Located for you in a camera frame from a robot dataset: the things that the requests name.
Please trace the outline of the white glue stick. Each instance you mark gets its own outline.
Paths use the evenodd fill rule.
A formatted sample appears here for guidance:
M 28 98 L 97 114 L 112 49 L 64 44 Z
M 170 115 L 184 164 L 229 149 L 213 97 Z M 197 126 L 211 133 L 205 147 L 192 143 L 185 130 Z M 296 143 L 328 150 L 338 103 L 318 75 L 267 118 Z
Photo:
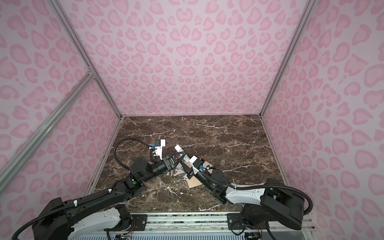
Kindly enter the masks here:
M 191 156 L 188 153 L 186 153 L 180 145 L 176 145 L 175 150 L 177 151 L 176 156 L 178 157 L 178 163 L 181 163 L 181 162 L 185 164 L 190 163 Z

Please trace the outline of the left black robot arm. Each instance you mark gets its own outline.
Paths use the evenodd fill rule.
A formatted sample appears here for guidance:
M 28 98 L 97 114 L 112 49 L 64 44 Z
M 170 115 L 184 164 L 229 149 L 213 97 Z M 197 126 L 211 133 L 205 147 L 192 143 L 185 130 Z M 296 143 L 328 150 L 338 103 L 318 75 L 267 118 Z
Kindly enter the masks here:
M 133 161 L 131 173 L 111 187 L 79 199 L 49 202 L 33 224 L 36 240 L 73 240 L 96 231 L 121 231 L 133 227 L 133 219 L 123 202 L 146 191 L 145 182 L 173 170 L 185 153 L 165 156 L 155 164 L 139 158 Z

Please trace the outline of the pink envelope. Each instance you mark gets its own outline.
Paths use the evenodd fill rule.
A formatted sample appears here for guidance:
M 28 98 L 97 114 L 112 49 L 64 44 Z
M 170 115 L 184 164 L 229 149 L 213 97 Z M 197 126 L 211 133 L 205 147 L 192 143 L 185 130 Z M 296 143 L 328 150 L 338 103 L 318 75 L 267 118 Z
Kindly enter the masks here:
M 204 166 L 205 168 L 207 168 L 207 167 L 213 167 L 213 165 L 210 164 L 210 163 L 207 162 L 207 161 L 204 162 L 203 166 Z M 193 176 L 191 179 L 186 178 L 186 180 L 187 180 L 187 184 L 188 184 L 188 188 L 189 188 L 189 189 L 192 189 L 192 188 L 194 188 L 194 187 L 198 187 L 198 186 L 202 185 L 202 183 L 201 183 L 195 176 Z

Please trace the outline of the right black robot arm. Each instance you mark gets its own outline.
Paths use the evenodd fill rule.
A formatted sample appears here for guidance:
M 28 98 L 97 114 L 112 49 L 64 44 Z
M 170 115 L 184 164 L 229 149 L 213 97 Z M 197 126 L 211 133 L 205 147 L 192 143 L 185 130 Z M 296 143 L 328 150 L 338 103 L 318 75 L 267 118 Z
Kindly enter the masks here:
M 243 204 L 241 220 L 248 228 L 262 222 L 277 221 L 287 228 L 301 230 L 304 215 L 311 210 L 304 209 L 305 200 L 310 201 L 308 195 L 275 179 L 267 179 L 263 185 L 241 186 L 230 184 L 220 170 L 203 166 L 196 169 L 185 163 L 182 166 L 187 177 L 195 177 L 219 203 Z

